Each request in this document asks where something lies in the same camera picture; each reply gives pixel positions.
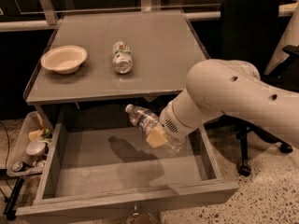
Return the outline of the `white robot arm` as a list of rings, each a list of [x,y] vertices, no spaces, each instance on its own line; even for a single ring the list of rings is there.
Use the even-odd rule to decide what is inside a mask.
[[[299,144],[299,94],[261,81],[253,64],[208,59],[195,64],[185,89],[163,109],[147,142],[160,147],[226,115],[246,121],[293,146]]]

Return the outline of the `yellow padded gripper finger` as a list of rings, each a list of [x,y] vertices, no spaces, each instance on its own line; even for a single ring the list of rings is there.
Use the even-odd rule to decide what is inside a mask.
[[[165,131],[163,125],[158,123],[149,133],[146,141],[153,147],[161,147],[166,145],[171,140],[171,136]]]

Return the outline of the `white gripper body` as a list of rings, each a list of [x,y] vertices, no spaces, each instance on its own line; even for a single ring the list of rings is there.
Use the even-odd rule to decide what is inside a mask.
[[[160,122],[167,133],[181,139],[218,116],[218,112],[197,105],[187,90],[183,90],[163,109]]]

